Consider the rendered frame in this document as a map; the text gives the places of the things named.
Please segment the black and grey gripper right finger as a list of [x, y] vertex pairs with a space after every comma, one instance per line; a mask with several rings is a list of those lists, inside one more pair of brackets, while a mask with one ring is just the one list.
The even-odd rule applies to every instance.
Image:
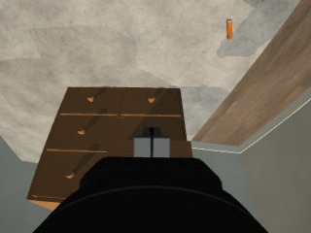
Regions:
[[170, 157], [170, 137], [162, 136], [159, 127], [152, 127], [152, 155], [153, 157]]

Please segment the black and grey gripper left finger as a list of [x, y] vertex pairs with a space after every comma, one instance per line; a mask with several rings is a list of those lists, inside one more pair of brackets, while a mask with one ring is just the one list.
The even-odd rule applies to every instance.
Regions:
[[152, 127], [144, 127], [141, 136], [134, 136], [133, 157], [152, 157]]

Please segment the brown chest of drawers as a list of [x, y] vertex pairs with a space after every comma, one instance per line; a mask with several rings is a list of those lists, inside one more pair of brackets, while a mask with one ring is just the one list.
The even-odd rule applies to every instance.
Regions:
[[[90, 115], [61, 115], [60, 111], [62, 109], [62, 106], [64, 104], [64, 101], [66, 99], [66, 96], [69, 92], [70, 88], [121, 88], [121, 101], [120, 101], [120, 107], [119, 107], [119, 113], [117, 116], [90, 116]], [[180, 102], [180, 110], [181, 110], [181, 116], [122, 116], [121, 115], [121, 108], [122, 108], [122, 101], [123, 101], [123, 95], [124, 95], [124, 89], [125, 88], [139, 88], [139, 89], [178, 89], [178, 94], [179, 94], [179, 102]], [[181, 88], [164, 88], [164, 87], [68, 87], [66, 90], [66, 93], [63, 97], [63, 100], [60, 104], [60, 107], [58, 109], [58, 112], [56, 114], [56, 117], [54, 119], [54, 122], [52, 124], [51, 131], [49, 133], [48, 139], [45, 143], [45, 146], [43, 148], [40, 160], [38, 162], [31, 186], [28, 191], [28, 195], [26, 200], [33, 202], [37, 205], [40, 205], [42, 207], [45, 207], [50, 210], [54, 210], [62, 201], [64, 200], [59, 200], [59, 199], [48, 199], [48, 198], [37, 198], [34, 196], [31, 196], [42, 160], [44, 158], [45, 153], [63, 153], [63, 154], [93, 154], [93, 155], [106, 155], [107, 152], [79, 152], [79, 151], [53, 151], [53, 150], [47, 150], [48, 143], [50, 141], [53, 129], [55, 127], [56, 121], [58, 117], [116, 117], [117, 120], [117, 126], [116, 126], [116, 133], [115, 133], [115, 140], [118, 139], [119, 135], [119, 128], [120, 128], [120, 121], [121, 117], [160, 117], [160, 118], [181, 118], [182, 119], [182, 126], [183, 126], [183, 135], [184, 135], [184, 141], [187, 141], [187, 133], [186, 133], [186, 126], [185, 126], [185, 118], [184, 118], [184, 110], [183, 110], [183, 103], [182, 103], [182, 95], [181, 95]]]

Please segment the brown wooden drawer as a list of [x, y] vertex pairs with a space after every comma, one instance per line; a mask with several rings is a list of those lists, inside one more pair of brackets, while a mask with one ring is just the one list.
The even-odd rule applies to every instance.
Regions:
[[125, 88], [121, 115], [180, 117], [178, 89]]
[[[107, 156], [133, 157], [133, 141], [109, 140]], [[190, 141], [170, 141], [170, 157], [192, 157]]]
[[170, 141], [184, 141], [182, 119], [160, 117], [121, 117], [118, 140], [133, 140], [134, 135], [141, 135], [144, 127], [159, 127]]
[[106, 155], [45, 153], [31, 196], [65, 200], [79, 189], [81, 178]]
[[47, 150], [107, 152], [115, 140], [116, 117], [59, 116]]
[[120, 101], [121, 88], [70, 88], [60, 114], [117, 116]]

